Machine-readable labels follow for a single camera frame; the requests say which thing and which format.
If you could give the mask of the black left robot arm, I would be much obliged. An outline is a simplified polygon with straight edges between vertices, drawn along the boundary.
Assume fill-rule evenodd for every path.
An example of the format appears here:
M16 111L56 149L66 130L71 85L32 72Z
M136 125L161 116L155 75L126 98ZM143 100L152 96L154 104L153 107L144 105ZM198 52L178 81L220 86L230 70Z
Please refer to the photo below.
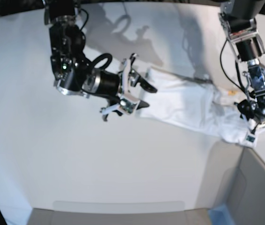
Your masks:
M238 83L246 99L237 103L241 117L254 121L252 133L265 127L265 66L260 62L265 46L257 29L256 16L264 0L221 0L219 20L225 43L235 57Z

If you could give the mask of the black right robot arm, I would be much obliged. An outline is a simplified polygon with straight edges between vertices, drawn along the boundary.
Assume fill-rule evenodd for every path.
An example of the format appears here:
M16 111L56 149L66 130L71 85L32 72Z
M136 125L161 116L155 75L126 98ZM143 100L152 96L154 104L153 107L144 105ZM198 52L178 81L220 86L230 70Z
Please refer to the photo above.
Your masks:
M140 85L149 93L157 93L134 68L137 54L132 53L122 61L118 73L107 71L113 56L103 53L90 60L83 50L86 36L83 27L76 24L85 11L79 0L45 0L44 24L49 28L54 87L66 96L95 96L107 100L107 106L100 109L103 121L110 113L118 116L132 115L135 111L149 107L149 104L132 95L130 88Z

